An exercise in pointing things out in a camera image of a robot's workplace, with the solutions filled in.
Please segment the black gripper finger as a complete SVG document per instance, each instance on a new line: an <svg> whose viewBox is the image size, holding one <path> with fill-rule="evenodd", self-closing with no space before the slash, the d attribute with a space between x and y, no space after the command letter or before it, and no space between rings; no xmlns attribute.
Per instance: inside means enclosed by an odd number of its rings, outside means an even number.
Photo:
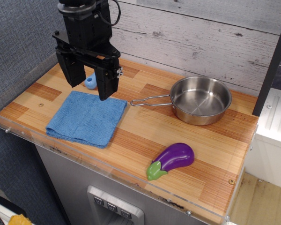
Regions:
<svg viewBox="0 0 281 225"><path fill-rule="evenodd" d="M77 60L73 53L57 48L56 55L62 72L72 88L85 80L84 65Z"/></svg>
<svg viewBox="0 0 281 225"><path fill-rule="evenodd" d="M95 68L96 83L101 101L118 91L119 78L123 74L119 61L104 61Z"/></svg>

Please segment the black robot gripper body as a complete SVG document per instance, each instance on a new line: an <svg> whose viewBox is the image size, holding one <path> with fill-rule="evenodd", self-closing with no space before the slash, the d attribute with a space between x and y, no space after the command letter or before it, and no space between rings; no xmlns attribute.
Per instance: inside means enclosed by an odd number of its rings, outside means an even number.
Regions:
<svg viewBox="0 0 281 225"><path fill-rule="evenodd" d="M120 70L120 52L111 45L112 37L109 7L58 7L65 31L55 31L56 53L64 67L74 61L106 70Z"/></svg>

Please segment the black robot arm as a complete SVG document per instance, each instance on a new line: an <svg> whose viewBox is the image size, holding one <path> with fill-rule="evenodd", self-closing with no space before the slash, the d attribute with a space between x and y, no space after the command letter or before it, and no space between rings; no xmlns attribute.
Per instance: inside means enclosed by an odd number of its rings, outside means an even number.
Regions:
<svg viewBox="0 0 281 225"><path fill-rule="evenodd" d="M85 66L94 69L100 100L118 90L120 51L111 43L112 27L106 0L60 0L66 30L56 30L56 56L67 82L75 87L86 79Z"/></svg>

